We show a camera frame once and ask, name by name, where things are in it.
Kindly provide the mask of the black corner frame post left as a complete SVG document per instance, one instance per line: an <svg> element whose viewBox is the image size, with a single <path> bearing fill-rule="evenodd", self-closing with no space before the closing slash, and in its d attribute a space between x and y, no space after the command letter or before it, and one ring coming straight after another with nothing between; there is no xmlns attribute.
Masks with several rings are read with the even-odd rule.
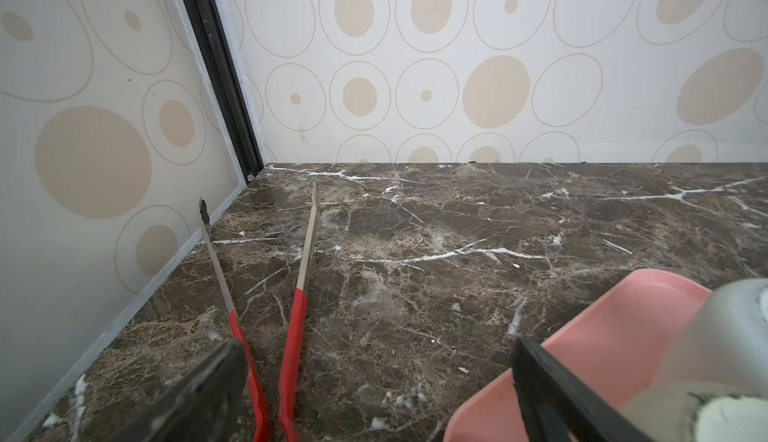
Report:
<svg viewBox="0 0 768 442"><path fill-rule="evenodd" d="M245 180L250 182L264 168L264 163L218 3L216 0L182 1L240 170Z"/></svg>

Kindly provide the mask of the dark grey ceramic mug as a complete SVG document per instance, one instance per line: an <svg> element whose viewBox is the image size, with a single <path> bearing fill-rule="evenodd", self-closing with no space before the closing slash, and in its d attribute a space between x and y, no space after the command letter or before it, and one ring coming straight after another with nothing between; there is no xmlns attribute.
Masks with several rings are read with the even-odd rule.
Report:
<svg viewBox="0 0 768 442"><path fill-rule="evenodd" d="M766 280L714 291L621 413L654 441L766 440Z"/></svg>

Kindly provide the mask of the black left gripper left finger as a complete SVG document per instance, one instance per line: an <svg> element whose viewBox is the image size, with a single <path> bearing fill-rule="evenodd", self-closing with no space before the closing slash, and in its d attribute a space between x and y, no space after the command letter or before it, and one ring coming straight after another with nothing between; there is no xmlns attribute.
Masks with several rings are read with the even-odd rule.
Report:
<svg viewBox="0 0 768 442"><path fill-rule="evenodd" d="M222 342L114 441L228 441L247 377L241 342Z"/></svg>

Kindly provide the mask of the red handled chopstick right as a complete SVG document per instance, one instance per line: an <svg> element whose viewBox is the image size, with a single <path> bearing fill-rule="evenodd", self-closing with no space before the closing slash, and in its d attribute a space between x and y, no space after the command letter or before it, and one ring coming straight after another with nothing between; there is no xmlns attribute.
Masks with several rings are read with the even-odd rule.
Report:
<svg viewBox="0 0 768 442"><path fill-rule="evenodd" d="M307 311L305 288L309 280L309 272L314 254L314 245L317 238L317 226L319 222L319 196L316 184L313 184L312 187L311 204L312 206L294 291L293 305L283 351L278 385L278 420L287 442L299 441L297 429L294 425L294 409L303 331Z"/></svg>

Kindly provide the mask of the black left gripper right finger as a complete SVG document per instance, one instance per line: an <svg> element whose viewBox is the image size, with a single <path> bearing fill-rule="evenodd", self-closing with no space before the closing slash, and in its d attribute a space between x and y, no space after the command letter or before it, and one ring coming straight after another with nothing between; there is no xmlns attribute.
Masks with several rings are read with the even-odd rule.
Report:
<svg viewBox="0 0 768 442"><path fill-rule="evenodd" d="M516 342L511 371L530 441L648 441L541 345Z"/></svg>

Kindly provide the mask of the pink plastic tray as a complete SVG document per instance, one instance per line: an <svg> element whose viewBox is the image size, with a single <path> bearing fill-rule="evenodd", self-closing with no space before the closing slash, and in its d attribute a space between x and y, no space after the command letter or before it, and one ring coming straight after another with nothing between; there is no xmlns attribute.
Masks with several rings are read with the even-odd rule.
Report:
<svg viewBox="0 0 768 442"><path fill-rule="evenodd" d="M710 296L682 276L636 270L542 344L611 407L649 387L660 361ZM506 370L451 417L447 441L524 441L513 374Z"/></svg>

